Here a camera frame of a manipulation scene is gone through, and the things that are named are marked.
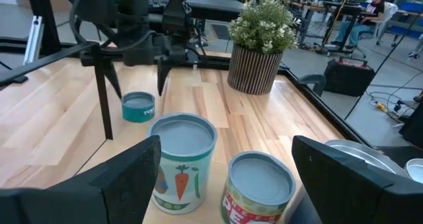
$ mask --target striped planter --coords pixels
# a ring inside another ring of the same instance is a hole
[[[268,94],[281,60],[282,53],[261,54],[234,44],[227,82],[243,93]]]

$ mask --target wooden tabletop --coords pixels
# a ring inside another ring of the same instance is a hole
[[[151,204],[145,223],[221,223],[219,205],[227,164],[237,153],[250,150],[277,157],[295,177],[297,190],[282,217],[284,223],[304,193],[291,156],[292,137],[304,135],[322,142],[342,139],[283,76],[276,78],[270,94],[252,96],[231,89],[227,71],[173,69],[159,97],[154,65],[116,63],[116,68],[123,93],[155,95],[156,118],[191,112],[208,119],[218,132],[205,202],[186,215],[168,215]],[[151,122],[124,121],[120,101],[108,85],[114,140],[104,142],[95,75],[78,60],[61,60],[28,77],[25,84],[0,92],[0,187],[49,187],[145,138]]]

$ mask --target silver pot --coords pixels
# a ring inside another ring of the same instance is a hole
[[[404,169],[412,180],[423,184],[423,159],[409,160]]]
[[[374,149],[366,145],[362,145],[355,141],[348,141],[344,139],[330,140],[325,144],[339,151],[343,151],[349,155],[362,159],[367,164],[376,166],[378,168],[406,178],[410,178],[410,176],[404,171],[404,169],[402,169],[389,157],[387,157],[386,155],[382,155],[381,153],[375,151]]]

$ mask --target person sitting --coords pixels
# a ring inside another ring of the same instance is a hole
[[[335,41],[331,42],[334,45],[341,45],[345,35],[347,28],[351,23],[354,23],[354,27],[350,33],[350,44],[345,48],[351,50],[357,47],[359,36],[361,32],[367,32],[372,30],[372,28],[376,25],[374,22],[375,20],[383,20],[383,13],[385,12],[385,0],[373,0],[366,8],[365,11],[377,17],[361,17],[358,19],[357,22],[343,22],[341,24],[338,36],[336,37]]]
[[[416,49],[414,49],[414,51],[408,54],[409,57],[413,57],[415,59],[419,57],[420,52],[423,50],[423,33],[418,37],[418,39],[419,39],[419,43]]]

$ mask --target teal can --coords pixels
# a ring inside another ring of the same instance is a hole
[[[122,98],[122,116],[129,122],[147,122],[155,115],[155,98],[146,92],[130,92]]]

